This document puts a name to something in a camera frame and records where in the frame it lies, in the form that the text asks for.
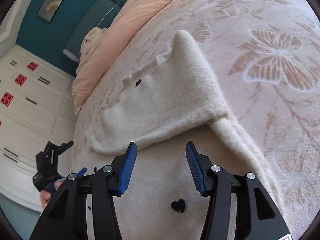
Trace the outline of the person left hand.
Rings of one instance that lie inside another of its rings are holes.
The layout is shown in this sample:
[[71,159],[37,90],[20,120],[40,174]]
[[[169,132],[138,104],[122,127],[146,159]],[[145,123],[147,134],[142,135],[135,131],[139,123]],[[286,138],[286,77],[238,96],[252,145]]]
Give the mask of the person left hand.
[[51,198],[52,198],[52,195],[48,191],[42,190],[40,192],[40,200],[41,200],[41,205],[43,210],[46,208]]

